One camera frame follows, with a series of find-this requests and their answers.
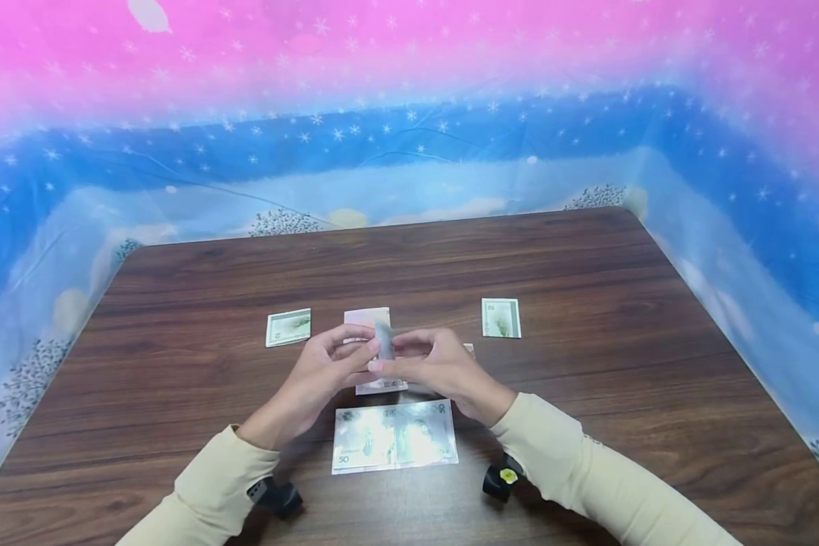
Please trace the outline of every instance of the beige sleeve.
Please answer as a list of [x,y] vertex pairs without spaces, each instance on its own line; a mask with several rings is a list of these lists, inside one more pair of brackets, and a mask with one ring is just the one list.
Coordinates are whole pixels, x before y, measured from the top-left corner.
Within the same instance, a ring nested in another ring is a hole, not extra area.
[[584,435],[579,421],[540,397],[519,393],[491,431],[544,499],[600,523],[622,544],[739,544],[701,508]]
[[253,502],[246,490],[270,476],[279,454],[221,431],[176,478],[174,492],[118,541],[120,546],[221,546],[239,535]]

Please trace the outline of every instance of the finger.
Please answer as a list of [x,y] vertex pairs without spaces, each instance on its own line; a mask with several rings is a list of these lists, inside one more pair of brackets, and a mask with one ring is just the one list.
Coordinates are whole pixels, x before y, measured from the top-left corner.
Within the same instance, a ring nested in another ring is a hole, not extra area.
[[334,347],[341,345],[343,341],[352,337],[373,339],[376,337],[376,332],[373,328],[360,326],[359,324],[340,324],[336,328],[331,328],[327,332],[316,335],[311,340],[315,340],[318,345],[323,346],[330,352]]
[[340,389],[346,389],[346,387],[357,387],[358,385],[370,383],[370,381],[375,380],[376,375],[373,375],[370,372],[356,372],[350,374],[350,377],[343,380],[343,384],[340,386]]
[[394,347],[396,356],[427,356],[431,354],[433,347],[428,344],[408,344],[402,347]]
[[348,344],[337,345],[334,352],[331,353],[331,360],[342,360],[356,352],[364,344],[367,344],[367,341],[351,341]]
[[342,373],[348,375],[354,372],[362,372],[367,368],[367,363],[376,357],[379,352],[379,340],[371,339],[368,343],[358,347],[351,355],[336,362]]
[[395,347],[402,347],[404,345],[412,344],[433,345],[434,338],[436,337],[435,332],[437,332],[437,329],[421,328],[419,330],[413,330],[411,332],[394,335],[394,337],[391,339],[391,344],[394,345]]
[[431,373],[431,363],[425,358],[402,358],[400,360],[374,360],[367,365],[377,378],[399,378],[413,383],[427,384],[428,374]]

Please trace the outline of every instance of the wooden table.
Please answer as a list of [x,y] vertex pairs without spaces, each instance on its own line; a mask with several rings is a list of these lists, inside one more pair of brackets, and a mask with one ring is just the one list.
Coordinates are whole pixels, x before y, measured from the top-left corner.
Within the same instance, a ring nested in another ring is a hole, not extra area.
[[[481,335],[482,297],[518,298],[523,339]],[[623,209],[554,212],[133,253],[0,471],[0,544],[114,544],[227,423],[260,406],[301,344],[265,349],[273,312],[390,306],[447,326],[479,362],[649,468],[746,544],[819,544],[819,465]],[[600,544],[597,525],[524,484],[481,493],[499,456],[456,411],[460,464],[331,476],[334,409],[425,397],[341,392],[284,452],[305,499],[253,512],[231,544]]]

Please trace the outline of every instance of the banknote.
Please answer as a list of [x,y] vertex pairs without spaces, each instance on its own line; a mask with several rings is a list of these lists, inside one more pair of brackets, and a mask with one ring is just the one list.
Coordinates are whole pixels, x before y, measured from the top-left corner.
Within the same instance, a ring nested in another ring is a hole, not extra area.
[[[387,327],[388,332],[391,332],[391,311],[388,308],[354,309],[353,311],[346,311],[343,314],[343,322],[378,329],[378,333],[380,334],[384,333],[383,327]],[[356,396],[405,391],[409,389],[409,387],[407,381],[403,379],[379,378],[375,381],[370,381],[370,383],[356,386]]]
[[521,338],[519,301],[503,298],[483,298],[482,334],[485,337]]
[[459,462],[449,400],[400,404],[394,434],[398,468]]
[[333,475],[457,462],[449,400],[337,409]]
[[382,407],[337,409],[331,473],[394,468],[394,417]]
[[278,312],[267,317],[266,347],[294,344],[305,340],[310,335],[312,327],[312,310],[299,309],[297,311]]

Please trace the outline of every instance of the hand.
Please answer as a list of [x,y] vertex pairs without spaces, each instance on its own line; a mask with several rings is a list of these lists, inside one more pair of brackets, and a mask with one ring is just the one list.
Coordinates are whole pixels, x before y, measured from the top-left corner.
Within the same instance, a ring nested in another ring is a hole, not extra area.
[[[343,344],[353,337],[365,341]],[[309,430],[337,391],[376,379],[367,363],[378,351],[374,329],[366,326],[343,324],[311,338],[276,395],[237,429],[237,436],[253,446],[282,449]]]
[[415,330],[397,335],[391,343],[394,355],[404,358],[370,362],[370,372],[379,378],[426,384],[489,428],[516,399],[516,393],[485,372],[450,329]]

